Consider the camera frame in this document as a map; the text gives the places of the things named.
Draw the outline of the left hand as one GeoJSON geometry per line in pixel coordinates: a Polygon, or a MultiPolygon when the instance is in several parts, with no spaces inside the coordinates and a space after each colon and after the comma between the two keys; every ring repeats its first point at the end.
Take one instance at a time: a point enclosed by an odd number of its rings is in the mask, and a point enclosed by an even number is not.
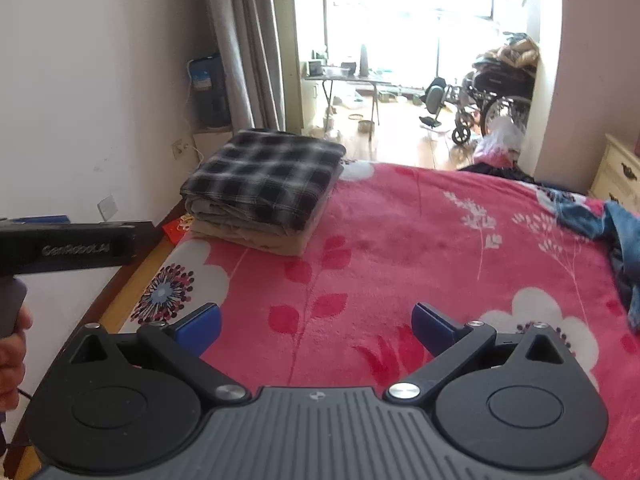
{"type": "Polygon", "coordinates": [[[25,376],[26,332],[32,327],[32,315],[24,304],[18,311],[15,330],[0,340],[0,408],[13,411],[18,404],[18,387],[25,376]]]}

